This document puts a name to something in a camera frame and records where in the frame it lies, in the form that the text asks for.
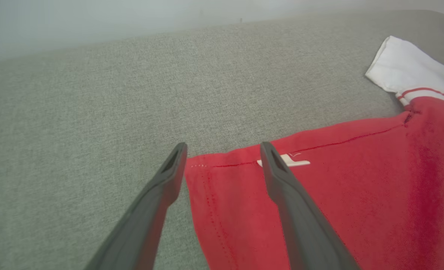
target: red object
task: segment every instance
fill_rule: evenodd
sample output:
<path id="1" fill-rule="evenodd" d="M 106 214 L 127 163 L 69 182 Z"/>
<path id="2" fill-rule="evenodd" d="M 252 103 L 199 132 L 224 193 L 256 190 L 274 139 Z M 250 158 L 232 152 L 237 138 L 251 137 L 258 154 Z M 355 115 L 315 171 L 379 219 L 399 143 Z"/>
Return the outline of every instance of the red object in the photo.
<path id="1" fill-rule="evenodd" d="M 444 100 L 273 141 L 362 269 L 444 269 Z M 198 239 L 212 270 L 287 270 L 258 145 L 188 159 Z"/>

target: gray fabric surface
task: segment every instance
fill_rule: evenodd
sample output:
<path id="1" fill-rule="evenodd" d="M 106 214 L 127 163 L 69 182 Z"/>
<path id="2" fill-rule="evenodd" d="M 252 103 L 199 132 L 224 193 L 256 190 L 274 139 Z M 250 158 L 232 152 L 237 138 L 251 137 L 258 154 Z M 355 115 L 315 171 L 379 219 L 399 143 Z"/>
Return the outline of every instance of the gray fabric surface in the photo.
<path id="1" fill-rule="evenodd" d="M 444 15 L 305 16 L 0 63 L 0 269 L 78 270 L 172 147 L 227 152 L 402 107 L 364 78 L 383 40 L 444 64 Z M 206 269 L 187 187 L 156 269 Z"/>

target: red t-shirt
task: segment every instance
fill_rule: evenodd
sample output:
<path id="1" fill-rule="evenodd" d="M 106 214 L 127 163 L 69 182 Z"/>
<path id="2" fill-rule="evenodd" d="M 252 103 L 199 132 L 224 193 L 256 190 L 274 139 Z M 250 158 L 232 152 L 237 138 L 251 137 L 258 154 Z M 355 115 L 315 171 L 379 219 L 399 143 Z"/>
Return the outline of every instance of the red t-shirt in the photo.
<path id="1" fill-rule="evenodd" d="M 395 92 L 407 111 L 272 142 L 281 155 L 309 161 L 290 169 L 362 269 L 444 269 L 444 78 L 421 78 L 427 86 L 412 88 L 416 78 L 407 80 L 399 65 L 407 59 L 398 53 L 415 49 L 403 42 L 388 38 L 367 77 Z M 412 65 L 427 61 L 417 57 Z M 193 222 L 213 270 L 289 269 L 259 159 L 254 145 L 187 161 Z"/>

